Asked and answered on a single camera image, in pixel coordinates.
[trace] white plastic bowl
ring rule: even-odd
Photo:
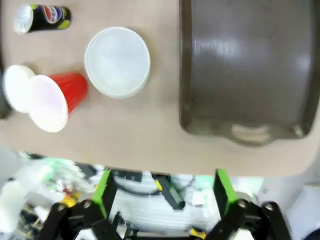
[[[3,92],[13,109],[28,113],[31,98],[30,79],[35,73],[23,65],[12,65],[3,76]]]
[[[89,43],[84,57],[92,84],[112,98],[128,98],[146,84],[150,54],[145,41],[124,27],[109,27]]]

